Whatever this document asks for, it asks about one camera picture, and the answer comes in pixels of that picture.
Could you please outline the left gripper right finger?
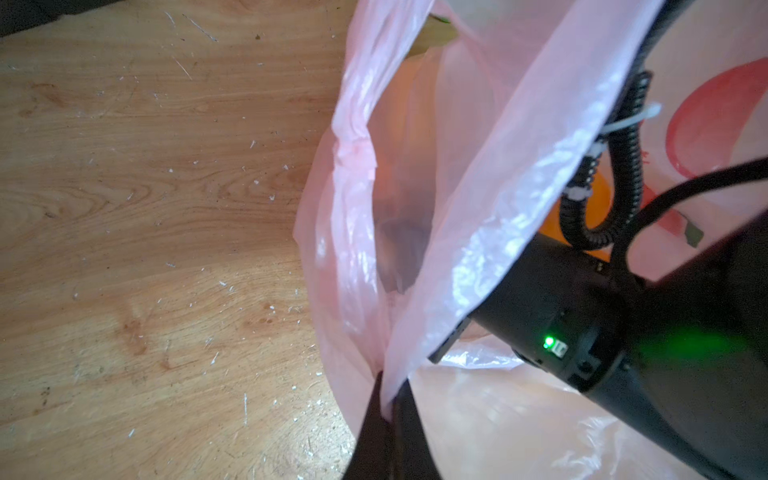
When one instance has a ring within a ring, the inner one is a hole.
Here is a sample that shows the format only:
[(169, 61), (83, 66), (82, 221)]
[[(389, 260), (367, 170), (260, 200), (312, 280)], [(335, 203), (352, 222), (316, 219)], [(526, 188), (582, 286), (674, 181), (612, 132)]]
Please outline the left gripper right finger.
[(406, 380), (393, 402), (394, 457), (392, 478), (440, 480), (429, 449), (410, 383)]

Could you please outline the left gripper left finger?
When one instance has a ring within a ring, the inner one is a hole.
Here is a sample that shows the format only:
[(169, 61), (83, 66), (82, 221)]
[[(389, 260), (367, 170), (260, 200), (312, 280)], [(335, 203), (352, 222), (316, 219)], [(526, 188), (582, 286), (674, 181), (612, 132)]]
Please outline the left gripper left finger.
[(376, 376), (364, 420), (343, 480), (387, 480), (392, 468), (392, 431), (382, 416), (380, 391), (383, 373)]

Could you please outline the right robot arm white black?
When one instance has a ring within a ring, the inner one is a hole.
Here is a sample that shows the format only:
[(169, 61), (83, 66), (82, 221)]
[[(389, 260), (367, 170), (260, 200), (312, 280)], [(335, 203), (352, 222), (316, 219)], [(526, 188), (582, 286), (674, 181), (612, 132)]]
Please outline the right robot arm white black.
[(658, 282), (634, 275), (638, 234), (677, 204), (763, 181), (758, 158), (642, 200), (645, 60), (687, 9), (665, 2), (623, 89), (561, 195), (564, 241), (536, 235), (468, 316), (524, 362), (709, 479), (767, 475), (767, 218), (759, 215)]

